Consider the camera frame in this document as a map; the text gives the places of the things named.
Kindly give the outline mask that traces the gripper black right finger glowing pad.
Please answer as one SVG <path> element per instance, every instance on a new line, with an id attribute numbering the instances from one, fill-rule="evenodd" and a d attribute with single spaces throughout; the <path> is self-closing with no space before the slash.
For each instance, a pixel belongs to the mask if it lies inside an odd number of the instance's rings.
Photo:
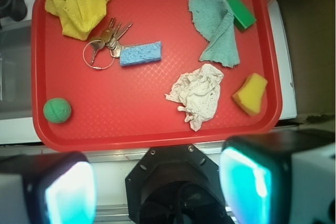
<path id="1" fill-rule="evenodd" d="M 239 223 L 335 223 L 335 134 L 306 129 L 230 137 L 219 179 Z"/>

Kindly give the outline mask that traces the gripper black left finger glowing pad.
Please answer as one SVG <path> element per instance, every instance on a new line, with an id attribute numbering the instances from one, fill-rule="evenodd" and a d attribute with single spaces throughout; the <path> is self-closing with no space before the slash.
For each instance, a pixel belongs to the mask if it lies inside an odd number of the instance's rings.
<path id="1" fill-rule="evenodd" d="M 81 152 L 1 156 L 1 223 L 93 223 L 97 197 Z"/>

